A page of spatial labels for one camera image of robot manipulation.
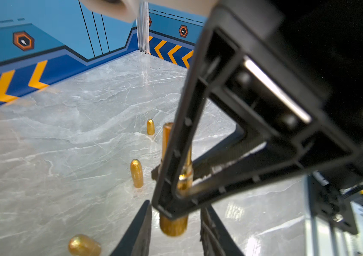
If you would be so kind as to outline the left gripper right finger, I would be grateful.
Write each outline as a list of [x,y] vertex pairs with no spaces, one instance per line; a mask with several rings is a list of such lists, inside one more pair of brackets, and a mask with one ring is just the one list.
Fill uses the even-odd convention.
[[204,256],[243,256],[214,208],[209,205],[200,211],[200,241]]

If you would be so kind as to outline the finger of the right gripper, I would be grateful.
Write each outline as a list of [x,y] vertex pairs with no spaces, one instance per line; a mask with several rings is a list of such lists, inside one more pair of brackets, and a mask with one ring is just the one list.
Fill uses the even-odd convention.
[[194,160],[194,179],[180,192],[175,211],[195,211],[228,196],[306,172],[340,168],[353,162],[357,148],[324,131],[264,139],[250,132],[231,134]]
[[192,174],[186,176],[187,184],[183,185],[179,177],[191,156],[192,140],[207,100],[236,123],[235,131],[242,132],[239,110],[224,91],[241,58],[239,46],[228,28],[212,23],[205,25],[196,45],[153,195],[153,206],[168,219],[193,212],[175,211],[175,199],[177,194],[202,181],[194,179]]

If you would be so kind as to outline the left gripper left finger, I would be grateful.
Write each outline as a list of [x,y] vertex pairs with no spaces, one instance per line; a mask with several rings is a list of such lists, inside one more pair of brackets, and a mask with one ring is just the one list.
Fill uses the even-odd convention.
[[152,206],[146,200],[110,256],[148,256],[152,229]]

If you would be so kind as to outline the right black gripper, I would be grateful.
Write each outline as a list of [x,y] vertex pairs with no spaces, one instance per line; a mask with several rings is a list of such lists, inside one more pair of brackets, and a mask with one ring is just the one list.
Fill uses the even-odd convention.
[[264,139],[324,131],[357,148],[363,177],[363,1],[220,1],[208,23],[242,58],[224,91]]

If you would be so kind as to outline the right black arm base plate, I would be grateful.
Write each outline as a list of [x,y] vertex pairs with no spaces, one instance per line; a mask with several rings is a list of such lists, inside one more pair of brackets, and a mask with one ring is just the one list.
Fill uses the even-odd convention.
[[314,176],[307,177],[307,189],[309,207],[314,217],[319,216],[333,227],[351,235],[358,234],[351,203],[339,190],[322,185]]

